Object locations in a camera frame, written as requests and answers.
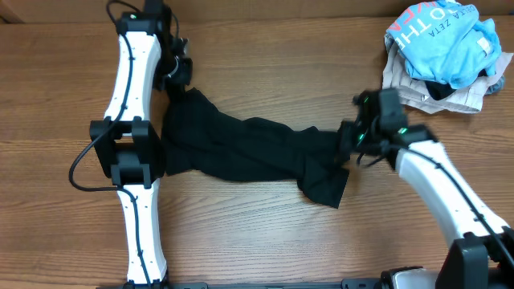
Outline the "black t-shirt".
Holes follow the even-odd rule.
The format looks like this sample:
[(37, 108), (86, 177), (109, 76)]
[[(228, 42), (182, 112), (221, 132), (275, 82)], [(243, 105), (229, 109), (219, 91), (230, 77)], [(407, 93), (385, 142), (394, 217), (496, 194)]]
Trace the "black t-shirt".
[(315, 127), (220, 112), (196, 88), (169, 95), (161, 139), (169, 175), (190, 170), (224, 181), (294, 180), (311, 201), (337, 208), (349, 177), (338, 160), (338, 135)]

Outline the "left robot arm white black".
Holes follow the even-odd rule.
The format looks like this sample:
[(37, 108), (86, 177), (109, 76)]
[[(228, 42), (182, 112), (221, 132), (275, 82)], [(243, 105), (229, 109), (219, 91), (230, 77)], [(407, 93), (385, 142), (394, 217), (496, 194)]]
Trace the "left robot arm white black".
[(103, 119), (90, 123), (90, 147), (124, 214), (128, 271), (123, 286), (168, 288), (157, 205), (165, 150), (151, 124), (151, 97), (153, 90), (183, 95), (193, 62), (187, 39), (170, 30), (178, 20), (163, 1), (131, 6), (113, 22), (119, 42), (115, 88)]

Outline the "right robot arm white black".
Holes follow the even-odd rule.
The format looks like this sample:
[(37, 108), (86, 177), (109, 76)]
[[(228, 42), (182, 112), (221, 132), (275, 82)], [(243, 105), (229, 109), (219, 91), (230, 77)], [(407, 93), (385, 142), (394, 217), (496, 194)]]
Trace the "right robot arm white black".
[(511, 288), (513, 229), (474, 192), (442, 142), (424, 124), (409, 125), (398, 91), (364, 91), (353, 98), (354, 121), (339, 128), (339, 150), (385, 160), (425, 202), (448, 252), (440, 271), (383, 271), (375, 288)]

